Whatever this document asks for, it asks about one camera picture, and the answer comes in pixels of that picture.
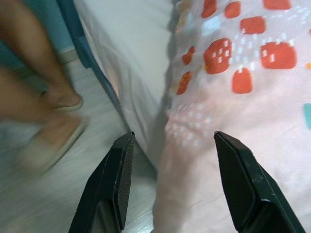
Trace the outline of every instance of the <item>white bed sheet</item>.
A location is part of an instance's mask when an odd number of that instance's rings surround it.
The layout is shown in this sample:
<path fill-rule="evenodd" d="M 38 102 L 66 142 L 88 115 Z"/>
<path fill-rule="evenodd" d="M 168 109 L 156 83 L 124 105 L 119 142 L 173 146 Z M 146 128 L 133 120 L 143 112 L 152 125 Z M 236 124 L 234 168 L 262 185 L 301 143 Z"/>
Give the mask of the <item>white bed sheet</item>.
<path fill-rule="evenodd" d="M 93 55 L 131 130 L 157 166 L 170 59 L 172 0 L 75 0 Z"/>

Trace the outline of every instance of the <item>floor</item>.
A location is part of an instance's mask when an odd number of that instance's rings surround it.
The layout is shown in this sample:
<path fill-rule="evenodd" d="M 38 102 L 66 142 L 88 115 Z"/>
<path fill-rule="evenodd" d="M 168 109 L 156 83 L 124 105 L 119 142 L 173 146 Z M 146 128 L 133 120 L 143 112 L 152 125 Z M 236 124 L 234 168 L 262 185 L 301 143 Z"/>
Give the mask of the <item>floor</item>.
<path fill-rule="evenodd" d="M 66 65 L 85 104 L 80 114 L 90 123 L 85 133 L 49 172 L 29 179 L 14 170 L 14 158 L 37 131 L 15 122 L 0 124 L 0 232 L 66 233 L 88 177 L 114 140 L 126 131 L 91 69 L 79 60 Z M 36 77 L 28 83 L 37 85 Z M 156 173 L 141 151 L 134 154 L 132 186 L 123 233 L 149 233 L 156 196 Z"/>

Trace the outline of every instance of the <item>polka dot fabric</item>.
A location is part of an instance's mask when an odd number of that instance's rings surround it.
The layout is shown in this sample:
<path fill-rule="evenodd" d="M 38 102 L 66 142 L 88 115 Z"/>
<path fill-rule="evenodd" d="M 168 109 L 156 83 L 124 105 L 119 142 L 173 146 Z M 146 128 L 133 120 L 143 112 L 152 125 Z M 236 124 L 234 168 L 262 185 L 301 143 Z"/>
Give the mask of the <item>polka dot fabric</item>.
<path fill-rule="evenodd" d="M 311 1 L 184 0 L 178 9 L 153 232 L 235 232 L 214 131 L 253 151 L 311 232 Z"/>

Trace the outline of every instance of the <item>beige slipper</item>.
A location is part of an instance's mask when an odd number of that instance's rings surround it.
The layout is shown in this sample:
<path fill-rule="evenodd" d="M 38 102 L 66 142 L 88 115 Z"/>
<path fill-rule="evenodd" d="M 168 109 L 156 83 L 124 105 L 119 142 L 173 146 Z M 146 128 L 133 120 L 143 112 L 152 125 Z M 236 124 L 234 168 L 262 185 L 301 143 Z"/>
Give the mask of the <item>beige slipper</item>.
<path fill-rule="evenodd" d="M 40 97 L 42 97 L 42 95 L 44 95 L 47 91 L 43 91 L 40 95 Z M 80 108 L 82 108 L 84 104 L 83 98 L 82 96 L 80 96 L 80 102 L 78 102 L 76 105 L 73 106 L 64 106 L 64 107 L 58 107 L 56 108 L 57 110 L 61 110 L 64 112 L 71 112 L 71 111 L 76 111 L 79 110 Z"/>
<path fill-rule="evenodd" d="M 74 142 L 83 133 L 87 126 L 87 120 L 83 119 L 81 124 L 74 130 L 71 137 L 60 149 L 55 149 L 44 140 L 34 137 L 28 146 L 17 158 L 17 167 L 27 173 L 38 174 L 48 171 L 53 167 L 71 148 Z"/>

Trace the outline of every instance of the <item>blue bed frame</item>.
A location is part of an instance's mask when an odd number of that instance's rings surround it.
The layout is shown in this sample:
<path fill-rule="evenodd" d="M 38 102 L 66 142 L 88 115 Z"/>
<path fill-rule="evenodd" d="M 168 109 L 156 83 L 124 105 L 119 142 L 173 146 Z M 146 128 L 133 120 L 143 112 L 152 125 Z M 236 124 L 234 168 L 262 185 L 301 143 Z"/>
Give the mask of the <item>blue bed frame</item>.
<path fill-rule="evenodd" d="M 79 56 L 79 59 L 85 68 L 92 68 L 97 79 L 101 83 L 103 89 L 111 99 L 111 102 L 115 106 L 119 116 L 121 117 L 125 127 L 130 131 L 129 126 L 127 125 L 123 112 L 121 110 L 121 105 L 119 99 L 113 90 L 110 82 L 107 77 L 102 73 L 99 68 L 90 46 L 87 42 L 86 36 L 84 34 L 80 19 L 78 17 L 76 8 L 74 6 L 73 0 L 56 0 L 59 6 L 59 9 L 62 13 L 63 19 Z"/>

